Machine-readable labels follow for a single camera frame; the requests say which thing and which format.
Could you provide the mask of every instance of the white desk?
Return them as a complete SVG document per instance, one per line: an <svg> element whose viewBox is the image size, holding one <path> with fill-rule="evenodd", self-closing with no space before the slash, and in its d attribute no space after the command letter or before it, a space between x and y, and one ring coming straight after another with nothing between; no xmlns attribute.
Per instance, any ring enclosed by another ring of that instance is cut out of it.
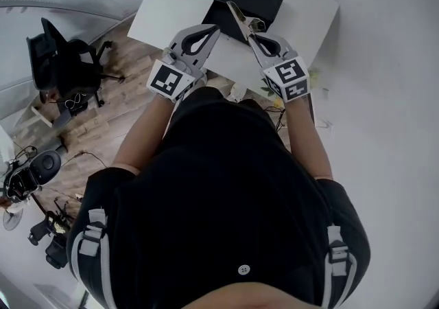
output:
<svg viewBox="0 0 439 309"><path fill-rule="evenodd" d="M143 0L128 36L163 49L180 30L202 23L212 2ZM283 36L309 67L337 9L334 0L283 0L268 31ZM204 67L267 97L252 50L233 38L222 34Z"/></svg>

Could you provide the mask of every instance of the person's left arm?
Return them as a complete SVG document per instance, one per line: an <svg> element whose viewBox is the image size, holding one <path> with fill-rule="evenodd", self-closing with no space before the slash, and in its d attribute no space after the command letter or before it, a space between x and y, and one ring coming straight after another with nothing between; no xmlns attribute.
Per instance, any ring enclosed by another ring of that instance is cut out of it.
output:
<svg viewBox="0 0 439 309"><path fill-rule="evenodd" d="M174 103L156 95L126 135L112 166L139 174L162 141L174 106Z"/></svg>

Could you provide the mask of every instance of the forearm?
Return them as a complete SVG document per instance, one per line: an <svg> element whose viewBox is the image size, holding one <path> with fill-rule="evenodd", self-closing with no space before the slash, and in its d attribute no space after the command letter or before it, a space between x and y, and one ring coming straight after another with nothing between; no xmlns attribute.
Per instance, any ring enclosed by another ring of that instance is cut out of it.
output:
<svg viewBox="0 0 439 309"><path fill-rule="evenodd" d="M174 105L157 95L126 135L113 165L132 167L141 171L156 152L165 134Z"/></svg>
<svg viewBox="0 0 439 309"><path fill-rule="evenodd" d="M291 152L315 179L333 179L331 164L302 99L285 104Z"/></svg>

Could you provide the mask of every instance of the black pants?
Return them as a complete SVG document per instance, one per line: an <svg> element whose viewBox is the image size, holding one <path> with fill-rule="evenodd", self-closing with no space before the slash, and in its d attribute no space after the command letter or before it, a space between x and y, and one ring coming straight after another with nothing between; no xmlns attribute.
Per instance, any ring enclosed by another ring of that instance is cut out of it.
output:
<svg viewBox="0 0 439 309"><path fill-rule="evenodd" d="M260 116L261 119L268 121L269 124L274 128L274 124L270 119L270 116L253 99L246 99L239 103L229 102L226 98L223 97L220 91L212 87L202 87L196 89L193 93L191 93L191 95L184 99L172 116L171 125L173 125L187 113L191 112L193 109L208 104L217 104L219 102L227 103L230 105L237 105L238 107L250 110Z"/></svg>

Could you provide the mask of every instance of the skin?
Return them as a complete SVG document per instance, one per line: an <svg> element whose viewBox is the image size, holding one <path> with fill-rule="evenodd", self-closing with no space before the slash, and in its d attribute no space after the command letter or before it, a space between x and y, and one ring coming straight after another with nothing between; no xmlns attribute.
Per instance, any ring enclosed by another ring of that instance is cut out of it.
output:
<svg viewBox="0 0 439 309"><path fill-rule="evenodd" d="M154 156L171 118L174 104L156 96L126 135L112 164L138 174ZM292 154L315 179L332 179L331 165L311 115L302 99L285 104ZM287 293L260 283L219 288L184 309L312 309Z"/></svg>

